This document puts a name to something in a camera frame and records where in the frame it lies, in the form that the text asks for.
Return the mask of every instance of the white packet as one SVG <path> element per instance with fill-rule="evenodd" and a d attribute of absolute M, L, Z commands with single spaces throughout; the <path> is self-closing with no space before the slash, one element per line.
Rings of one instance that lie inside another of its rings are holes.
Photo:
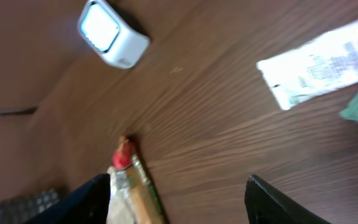
<path fill-rule="evenodd" d="M 358 21 L 298 49 L 262 60 L 258 69 L 282 110 L 358 82 Z"/>

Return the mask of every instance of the white device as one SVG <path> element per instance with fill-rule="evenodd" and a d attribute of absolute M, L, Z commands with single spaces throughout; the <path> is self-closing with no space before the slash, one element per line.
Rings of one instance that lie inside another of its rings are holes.
<path fill-rule="evenodd" d="M 82 38 L 109 65 L 131 68 L 150 40 L 133 30 L 105 0 L 88 0 L 78 21 Z"/>

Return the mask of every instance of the device screen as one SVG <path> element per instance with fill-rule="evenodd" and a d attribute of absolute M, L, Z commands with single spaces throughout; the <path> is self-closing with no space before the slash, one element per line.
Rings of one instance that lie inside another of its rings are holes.
<path fill-rule="evenodd" d="M 92 4 L 81 24 L 81 30 L 96 48 L 105 52 L 116 38 L 119 26 L 99 4 Z"/>

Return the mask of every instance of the white cube-shaped device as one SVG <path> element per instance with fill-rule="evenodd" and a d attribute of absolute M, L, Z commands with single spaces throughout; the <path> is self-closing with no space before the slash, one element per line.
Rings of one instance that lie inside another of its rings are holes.
<path fill-rule="evenodd" d="M 82 38 L 109 65 L 131 68 L 150 39 L 132 29 L 105 0 L 89 0 L 78 21 Z"/>

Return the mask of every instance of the wooden table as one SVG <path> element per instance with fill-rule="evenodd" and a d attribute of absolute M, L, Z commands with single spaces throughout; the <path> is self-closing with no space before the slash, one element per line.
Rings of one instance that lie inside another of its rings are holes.
<path fill-rule="evenodd" d="M 41 185 L 78 187 L 136 133 L 172 223 L 247 223 L 258 174 L 320 217 L 358 223 L 358 85 L 280 111 L 255 64 L 358 19 L 351 0 L 125 0 L 152 45 L 130 70 L 90 49 L 29 123 Z"/>

